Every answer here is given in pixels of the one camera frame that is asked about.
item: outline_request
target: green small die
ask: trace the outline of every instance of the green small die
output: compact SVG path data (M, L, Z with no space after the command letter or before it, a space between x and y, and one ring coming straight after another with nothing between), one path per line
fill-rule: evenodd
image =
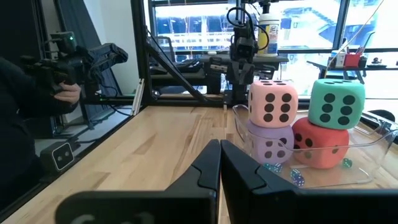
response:
M364 85L349 80L320 79L313 84L308 119L324 128L353 128L359 123L364 104Z

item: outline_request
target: white bottle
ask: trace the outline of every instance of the white bottle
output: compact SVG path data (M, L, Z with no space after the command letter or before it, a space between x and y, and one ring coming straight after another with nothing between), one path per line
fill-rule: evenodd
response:
M276 57L278 56L278 33L280 27L280 16L278 14L267 13L261 14L259 25L267 31L269 36L268 47L257 52L258 57ZM263 48L267 44L267 36L259 29L259 48Z

